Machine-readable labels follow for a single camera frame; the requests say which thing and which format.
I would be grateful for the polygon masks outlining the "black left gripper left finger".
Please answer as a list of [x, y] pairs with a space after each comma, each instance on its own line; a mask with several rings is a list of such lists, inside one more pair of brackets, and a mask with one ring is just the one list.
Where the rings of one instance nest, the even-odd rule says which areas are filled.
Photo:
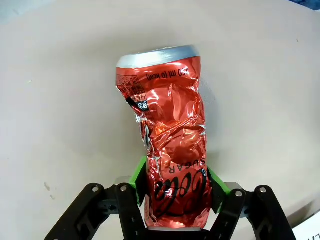
[[124, 237], [138, 240], [145, 231], [139, 207], [147, 192], [144, 156], [128, 182], [109, 188], [88, 184], [60, 217], [47, 240], [91, 240], [109, 216], [118, 215]]

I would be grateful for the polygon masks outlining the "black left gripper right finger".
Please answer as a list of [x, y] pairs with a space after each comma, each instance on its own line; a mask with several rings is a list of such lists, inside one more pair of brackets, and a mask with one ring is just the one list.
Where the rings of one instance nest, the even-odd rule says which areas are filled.
[[257, 240], [295, 240], [291, 225], [274, 193], [267, 185], [246, 191], [227, 186], [210, 168], [211, 209], [217, 214], [207, 240], [230, 240], [239, 222], [246, 218]]

